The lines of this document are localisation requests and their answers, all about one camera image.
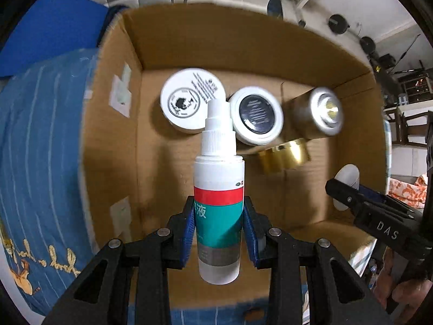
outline blue board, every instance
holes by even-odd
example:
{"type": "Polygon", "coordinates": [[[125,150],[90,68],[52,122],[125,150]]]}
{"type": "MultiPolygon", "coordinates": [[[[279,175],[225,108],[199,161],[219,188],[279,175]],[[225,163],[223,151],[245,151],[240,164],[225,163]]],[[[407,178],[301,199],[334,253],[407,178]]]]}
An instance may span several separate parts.
{"type": "Polygon", "coordinates": [[[37,0],[0,51],[0,77],[76,49],[96,47],[107,11],[91,0],[37,0]]]}

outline circular logo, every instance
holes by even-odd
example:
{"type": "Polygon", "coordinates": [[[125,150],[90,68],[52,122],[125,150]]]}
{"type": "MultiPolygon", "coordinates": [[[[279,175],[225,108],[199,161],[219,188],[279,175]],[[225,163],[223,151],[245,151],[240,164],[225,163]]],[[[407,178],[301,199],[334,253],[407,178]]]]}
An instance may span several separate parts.
{"type": "Polygon", "coordinates": [[[200,97],[190,88],[176,89],[168,98],[170,112],[179,118],[188,118],[194,115],[200,107],[200,97]]]}

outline silver can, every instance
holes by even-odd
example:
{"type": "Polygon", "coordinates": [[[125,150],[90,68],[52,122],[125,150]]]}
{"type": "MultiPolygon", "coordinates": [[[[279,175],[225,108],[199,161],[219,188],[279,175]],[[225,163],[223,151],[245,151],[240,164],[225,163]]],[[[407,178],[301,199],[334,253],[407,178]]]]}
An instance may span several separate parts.
{"type": "Polygon", "coordinates": [[[325,87],[314,88],[290,101],[293,125],[305,139],[338,134],[344,117],[341,102],[325,87]]]}

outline teal label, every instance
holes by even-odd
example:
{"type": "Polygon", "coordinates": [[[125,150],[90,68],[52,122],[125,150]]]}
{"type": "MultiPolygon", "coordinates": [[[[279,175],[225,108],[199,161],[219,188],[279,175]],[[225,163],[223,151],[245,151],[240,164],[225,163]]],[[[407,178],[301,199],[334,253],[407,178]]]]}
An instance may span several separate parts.
{"type": "Polygon", "coordinates": [[[194,202],[197,241],[212,248],[227,248],[241,240],[243,201],[231,205],[194,202]]]}

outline wooden chair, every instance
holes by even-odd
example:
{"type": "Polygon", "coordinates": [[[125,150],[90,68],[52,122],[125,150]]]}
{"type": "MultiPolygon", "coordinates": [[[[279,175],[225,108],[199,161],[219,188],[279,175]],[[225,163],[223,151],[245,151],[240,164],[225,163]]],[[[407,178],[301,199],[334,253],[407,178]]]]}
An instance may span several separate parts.
{"type": "Polygon", "coordinates": [[[428,116],[431,111],[417,113],[413,116],[405,117],[404,114],[401,113],[400,109],[397,107],[396,109],[385,111],[385,115],[388,117],[389,123],[395,123],[395,132],[397,135],[397,140],[393,141],[393,145],[405,145],[405,146],[413,146],[417,148],[427,148],[427,144],[423,143],[415,143],[409,141],[410,135],[417,135],[420,137],[425,137],[427,134],[427,124],[425,125],[408,125],[408,121],[411,119],[416,119],[424,116],[428,116]]]}

